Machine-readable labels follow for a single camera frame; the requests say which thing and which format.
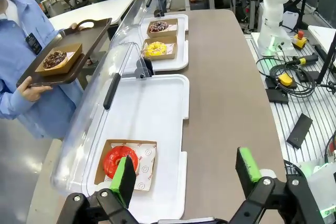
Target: red donut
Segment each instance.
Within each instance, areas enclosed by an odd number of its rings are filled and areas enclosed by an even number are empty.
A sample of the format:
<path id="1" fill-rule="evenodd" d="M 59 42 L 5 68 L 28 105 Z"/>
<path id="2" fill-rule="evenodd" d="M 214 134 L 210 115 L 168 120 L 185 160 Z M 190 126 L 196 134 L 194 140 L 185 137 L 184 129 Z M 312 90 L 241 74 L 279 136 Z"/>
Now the red donut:
<path id="1" fill-rule="evenodd" d="M 116 146 L 112 148 L 105 156 L 103 165 L 104 172 L 109 178 L 113 178 L 122 157 L 129 155 L 132 159 L 135 172 L 138 170 L 139 159 L 135 151 L 127 146 Z"/>

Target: metal slatted platform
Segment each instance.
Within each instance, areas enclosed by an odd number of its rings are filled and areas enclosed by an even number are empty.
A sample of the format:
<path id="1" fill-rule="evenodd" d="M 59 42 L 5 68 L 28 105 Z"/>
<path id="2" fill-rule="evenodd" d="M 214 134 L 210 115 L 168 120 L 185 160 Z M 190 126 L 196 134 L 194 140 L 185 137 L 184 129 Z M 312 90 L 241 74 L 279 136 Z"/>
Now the metal slatted platform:
<path id="1" fill-rule="evenodd" d="M 257 61 L 262 58 L 262 56 L 258 54 L 252 36 L 248 35 L 245 37 L 254 60 Z M 314 49 L 310 44 L 307 44 L 301 51 L 297 52 L 299 56 L 311 55 L 314 52 Z M 270 68 L 276 64 L 278 64 L 278 62 L 271 59 L 262 61 L 258 64 L 258 69 L 268 74 Z M 320 71 L 322 65 L 323 61 L 319 59 L 316 64 L 305 66 L 303 68 L 308 71 Z M 327 71 L 322 83 L 327 83 L 328 73 L 329 71 Z M 265 76 L 260 76 L 266 88 Z M 335 81 L 332 74 L 329 75 L 329 80 Z M 279 135 L 283 158 L 292 163 L 312 161 L 322 158 L 325 145 L 336 129 L 336 94 L 332 95 L 326 88 L 317 87 L 313 95 L 307 99 L 295 98 L 290 95 L 288 95 L 288 98 L 288 105 L 279 103 L 270 104 Z M 288 144 L 286 140 L 301 113 L 310 117 L 313 122 L 301 148 L 297 150 Z"/>

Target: blue shirt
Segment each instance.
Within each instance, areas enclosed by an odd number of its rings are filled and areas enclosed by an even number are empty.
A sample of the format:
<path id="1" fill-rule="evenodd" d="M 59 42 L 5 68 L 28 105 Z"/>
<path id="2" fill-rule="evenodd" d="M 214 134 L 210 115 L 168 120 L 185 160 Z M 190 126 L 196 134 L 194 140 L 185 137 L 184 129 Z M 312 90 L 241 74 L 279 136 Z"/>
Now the blue shirt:
<path id="1" fill-rule="evenodd" d="M 37 102 L 29 102 L 16 83 L 36 58 L 25 38 L 33 33 L 44 48 L 57 34 L 34 0 L 11 0 L 17 6 L 19 26 L 0 19 L 0 118 L 17 118 L 36 138 L 64 137 L 82 97 L 78 81 L 54 86 Z"/>

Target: hand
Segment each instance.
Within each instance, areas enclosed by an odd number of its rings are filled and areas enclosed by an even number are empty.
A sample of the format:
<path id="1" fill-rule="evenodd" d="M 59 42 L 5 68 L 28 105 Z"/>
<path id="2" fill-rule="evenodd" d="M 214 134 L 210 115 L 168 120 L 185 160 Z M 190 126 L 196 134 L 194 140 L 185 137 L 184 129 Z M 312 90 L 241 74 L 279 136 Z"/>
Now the hand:
<path id="1" fill-rule="evenodd" d="M 72 23 L 71 26 L 70 26 L 70 28 L 72 28 L 73 30 L 75 30 L 76 27 L 77 27 L 77 23 Z M 79 31 L 82 31 L 83 29 L 84 29 L 84 27 L 82 27 L 82 26 L 78 27 Z"/>
<path id="2" fill-rule="evenodd" d="M 40 99 L 41 94 L 47 90 L 51 90 L 52 87 L 50 86 L 43 86 L 43 87 L 31 87 L 28 86 L 31 83 L 31 77 L 27 77 L 26 80 L 17 88 L 17 90 L 21 93 L 21 95 L 30 102 L 36 102 Z"/>

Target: screw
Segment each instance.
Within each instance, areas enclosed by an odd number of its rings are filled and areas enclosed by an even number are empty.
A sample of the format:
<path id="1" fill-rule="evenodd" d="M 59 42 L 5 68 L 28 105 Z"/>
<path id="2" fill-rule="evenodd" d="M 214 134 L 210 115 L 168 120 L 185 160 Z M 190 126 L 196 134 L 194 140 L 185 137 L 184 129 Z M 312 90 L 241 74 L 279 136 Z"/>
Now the screw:
<path id="1" fill-rule="evenodd" d="M 268 186 L 271 184 L 271 180 L 269 180 L 268 178 L 264 179 L 263 181 L 264 185 Z"/>
<path id="2" fill-rule="evenodd" d="M 292 185 L 297 186 L 299 184 L 299 181 L 297 179 L 294 179 L 292 181 Z"/>

